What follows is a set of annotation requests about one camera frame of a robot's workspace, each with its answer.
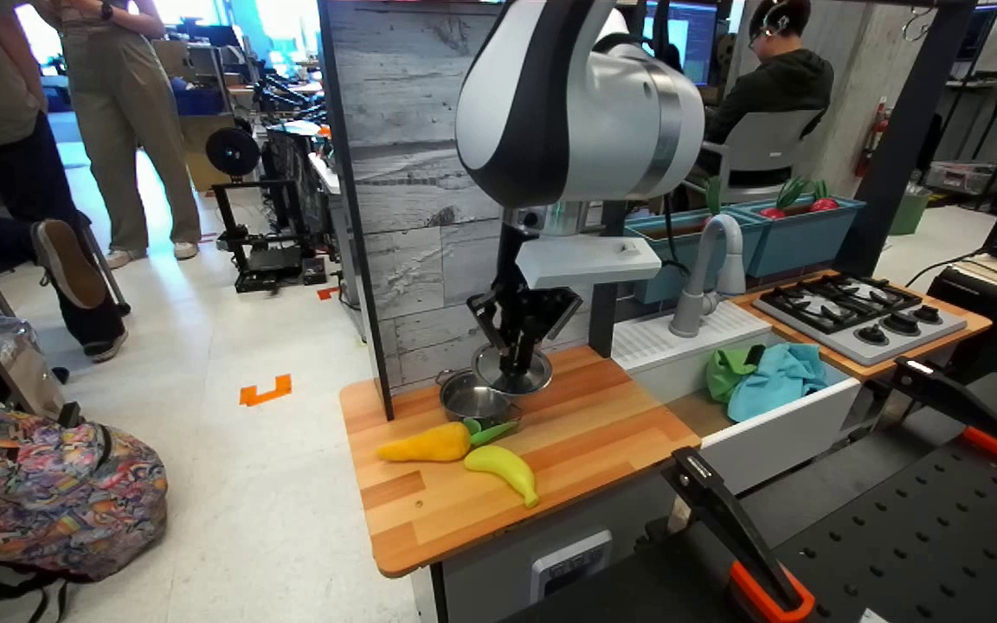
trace toy stove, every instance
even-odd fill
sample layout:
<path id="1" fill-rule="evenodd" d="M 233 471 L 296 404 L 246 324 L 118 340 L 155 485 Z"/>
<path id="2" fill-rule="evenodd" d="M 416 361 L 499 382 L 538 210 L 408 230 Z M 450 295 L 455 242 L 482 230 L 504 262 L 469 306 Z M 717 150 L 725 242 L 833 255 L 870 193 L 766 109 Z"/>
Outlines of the toy stove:
<path id="1" fill-rule="evenodd" d="M 774 287 L 754 306 L 860 368 L 904 358 L 964 324 L 958 316 L 920 306 L 909 290 L 859 277 Z"/>

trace floral bag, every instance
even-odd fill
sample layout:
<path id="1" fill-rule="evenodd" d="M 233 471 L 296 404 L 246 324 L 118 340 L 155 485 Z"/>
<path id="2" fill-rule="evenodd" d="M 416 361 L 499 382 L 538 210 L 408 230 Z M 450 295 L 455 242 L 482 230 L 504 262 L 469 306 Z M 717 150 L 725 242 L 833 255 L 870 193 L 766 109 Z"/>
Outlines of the floral bag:
<path id="1" fill-rule="evenodd" d="M 166 473 L 152 445 L 86 424 L 0 409 L 0 563 L 96 582 L 166 531 Z"/>

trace wooden table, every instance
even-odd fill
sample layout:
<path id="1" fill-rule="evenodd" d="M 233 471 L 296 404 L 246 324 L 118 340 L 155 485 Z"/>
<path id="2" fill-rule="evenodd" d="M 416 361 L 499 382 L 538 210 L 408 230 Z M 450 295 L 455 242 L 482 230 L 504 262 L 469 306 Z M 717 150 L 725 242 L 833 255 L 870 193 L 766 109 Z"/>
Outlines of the wooden table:
<path id="1" fill-rule="evenodd" d="M 698 444 L 680 419 L 589 347 L 553 354 L 549 364 L 549 388 L 519 399 L 521 425 L 499 440 L 536 473 L 538 501 L 529 509 L 499 479 L 461 463 L 383 463 L 373 458 L 390 437 L 445 424 L 435 388 L 396 396 L 395 424 L 383 419 L 370 382 L 338 396 L 370 552 L 383 575 L 408 575 L 500 531 L 561 512 L 643 473 L 671 449 Z"/>
<path id="2" fill-rule="evenodd" d="M 954 308 L 954 306 L 948 306 L 948 300 L 940 300 L 940 299 L 926 299 L 926 295 L 920 295 L 920 290 L 909 290 L 909 295 L 916 295 L 916 299 L 920 299 L 924 306 L 932 306 L 932 308 L 940 308 L 946 316 L 958 316 L 958 320 L 964 322 L 964 328 L 963 328 L 963 332 L 948 332 L 948 337 L 940 337 L 940 340 L 934 340 L 934 344 L 920 344 L 920 347 L 909 350 L 906 358 L 936 358 L 936 354 L 958 347 L 963 340 L 971 340 L 971 337 L 979 337 L 979 332 L 988 328 L 988 320 L 984 320 L 984 316 L 971 316 L 971 310 L 964 310 L 964 308 Z M 792 344 L 812 344 L 812 347 L 820 350 L 820 358 L 822 358 L 828 364 L 840 368 L 845 375 L 852 375 L 852 379 L 859 379 L 859 382 L 880 382 L 880 379 L 886 379 L 886 375 L 893 369 L 893 361 L 883 361 L 883 364 L 864 368 L 864 364 L 855 364 L 855 361 L 840 358 L 840 354 L 831 350 L 831 347 L 820 347 L 812 337 L 807 337 L 807 332 L 799 332 L 799 328 L 792 328 L 792 324 L 766 316 L 760 308 L 754 308 L 756 299 L 760 299 L 760 290 L 750 290 L 750 295 L 732 299 L 732 300 L 737 300 L 745 310 L 771 322 L 771 328 L 774 328 L 778 337 L 785 337 L 785 340 L 792 340 Z"/>

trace toy banana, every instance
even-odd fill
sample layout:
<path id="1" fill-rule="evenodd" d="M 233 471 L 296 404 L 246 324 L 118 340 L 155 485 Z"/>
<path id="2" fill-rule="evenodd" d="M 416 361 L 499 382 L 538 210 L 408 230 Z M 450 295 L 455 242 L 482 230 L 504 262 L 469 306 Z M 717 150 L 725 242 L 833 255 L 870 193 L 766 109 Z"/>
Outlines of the toy banana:
<path id="1" fill-rule="evenodd" d="M 514 494 L 521 494 L 526 507 L 536 501 L 529 463 L 504 445 L 478 445 L 463 458 L 463 469 L 500 479 Z"/>
<path id="2" fill-rule="evenodd" d="M 450 463 L 469 449 L 469 433 L 463 424 L 444 424 L 402 440 L 387 440 L 376 458 L 387 463 Z"/>

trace white container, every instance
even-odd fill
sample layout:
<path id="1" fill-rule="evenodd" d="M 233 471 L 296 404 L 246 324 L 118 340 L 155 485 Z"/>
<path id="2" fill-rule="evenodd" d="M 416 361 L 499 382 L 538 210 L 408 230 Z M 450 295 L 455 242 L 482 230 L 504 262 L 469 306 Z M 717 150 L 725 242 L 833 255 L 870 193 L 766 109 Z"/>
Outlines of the white container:
<path id="1" fill-rule="evenodd" d="M 678 340 L 663 324 L 669 320 L 650 320 L 612 328 L 612 361 L 663 404 L 701 396 L 701 364 L 717 350 L 781 344 L 760 320 L 737 306 L 717 306 L 694 340 Z M 822 390 L 701 437 L 701 458 L 732 494 L 820 458 L 840 440 L 859 382 L 833 368 L 828 369 L 833 383 Z"/>

